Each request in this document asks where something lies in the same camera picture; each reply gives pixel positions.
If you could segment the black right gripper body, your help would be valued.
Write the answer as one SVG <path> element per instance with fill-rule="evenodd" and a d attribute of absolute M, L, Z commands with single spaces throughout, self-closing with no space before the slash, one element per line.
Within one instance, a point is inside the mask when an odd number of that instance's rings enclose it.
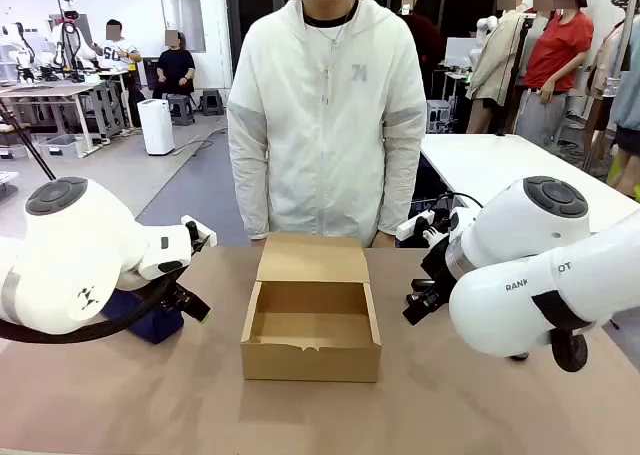
<path fill-rule="evenodd" d="M 426 306 L 442 306 L 449 303 L 457 283 L 450 268 L 457 249 L 456 242 L 451 242 L 450 236 L 443 233 L 427 233 L 425 240 L 429 251 L 421 267 L 433 284 L 424 292 L 423 300 Z"/>

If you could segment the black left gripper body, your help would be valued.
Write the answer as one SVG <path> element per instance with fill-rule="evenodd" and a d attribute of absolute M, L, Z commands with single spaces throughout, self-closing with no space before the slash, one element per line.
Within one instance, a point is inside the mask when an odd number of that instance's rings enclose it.
<path fill-rule="evenodd" d="M 189 317 L 201 319 L 201 299 L 175 281 L 164 281 L 159 285 L 160 305 L 164 309 L 178 309 Z"/>

